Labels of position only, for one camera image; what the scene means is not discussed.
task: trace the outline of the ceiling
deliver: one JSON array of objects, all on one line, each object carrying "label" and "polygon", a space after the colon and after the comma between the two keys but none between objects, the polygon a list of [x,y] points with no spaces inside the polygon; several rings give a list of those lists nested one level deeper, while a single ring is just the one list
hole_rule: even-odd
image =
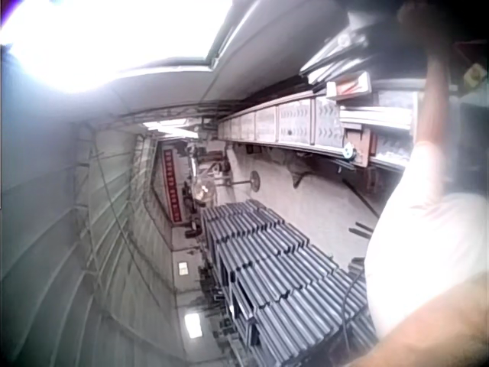
[{"label": "ceiling", "polygon": [[77,122],[186,102],[243,99],[297,74],[346,22],[346,12],[334,0],[259,0],[212,72],[131,76],[77,94],[50,89],[4,58],[3,108]]}]

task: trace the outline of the floor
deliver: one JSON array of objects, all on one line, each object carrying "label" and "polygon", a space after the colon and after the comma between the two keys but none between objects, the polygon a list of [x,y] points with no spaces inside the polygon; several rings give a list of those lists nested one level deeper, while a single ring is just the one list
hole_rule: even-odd
[{"label": "floor", "polygon": [[[261,178],[258,192],[249,184],[218,187],[218,204],[253,198],[262,202],[310,237],[311,242],[346,268],[351,258],[365,256],[368,240],[353,235],[348,227],[355,222],[375,227],[376,218],[369,209],[342,183],[346,175],[337,174],[337,167],[319,168],[323,177],[306,176],[294,189],[292,172],[306,170],[305,164],[293,151],[262,149],[258,154],[247,154],[244,146],[226,148],[233,180],[247,180],[252,171]],[[348,180],[355,180],[350,174]],[[385,193],[366,196],[372,206],[381,212]]]}]

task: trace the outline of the warehouse aisle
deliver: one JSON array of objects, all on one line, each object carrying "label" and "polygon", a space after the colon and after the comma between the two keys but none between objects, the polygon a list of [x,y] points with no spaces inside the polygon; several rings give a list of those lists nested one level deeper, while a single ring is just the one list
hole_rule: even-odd
[{"label": "warehouse aisle", "polygon": [[[254,193],[249,185],[218,187],[219,205],[249,198],[259,200],[333,255],[343,268],[352,257],[365,256],[368,241],[348,232],[348,227],[355,226],[355,221],[374,227],[377,220],[337,175],[328,180],[306,176],[294,189],[285,165],[261,159],[264,154],[246,154],[244,147],[229,148],[227,153],[234,180],[247,180],[251,171],[257,171],[261,188]],[[274,153],[274,161],[280,161],[287,151]],[[372,202],[372,205],[381,211],[382,204]]]}]

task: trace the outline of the red banner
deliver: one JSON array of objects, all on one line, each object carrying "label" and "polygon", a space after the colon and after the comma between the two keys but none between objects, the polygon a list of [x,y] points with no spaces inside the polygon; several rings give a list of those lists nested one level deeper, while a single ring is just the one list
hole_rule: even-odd
[{"label": "red banner", "polygon": [[180,212],[180,202],[178,200],[178,187],[176,186],[172,149],[165,149],[163,151],[163,161],[164,173],[167,179],[168,206],[171,211],[171,217],[174,222],[181,222],[182,213]]}]

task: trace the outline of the aluminum profile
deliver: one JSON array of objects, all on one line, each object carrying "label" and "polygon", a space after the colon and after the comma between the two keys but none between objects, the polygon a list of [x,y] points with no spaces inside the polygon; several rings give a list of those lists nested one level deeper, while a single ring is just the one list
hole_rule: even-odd
[{"label": "aluminum profile", "polygon": [[354,348],[377,342],[364,278],[352,284],[361,266],[340,269],[256,201],[209,208],[204,223],[236,330],[258,365],[297,365],[318,348],[344,348],[343,317]]}]

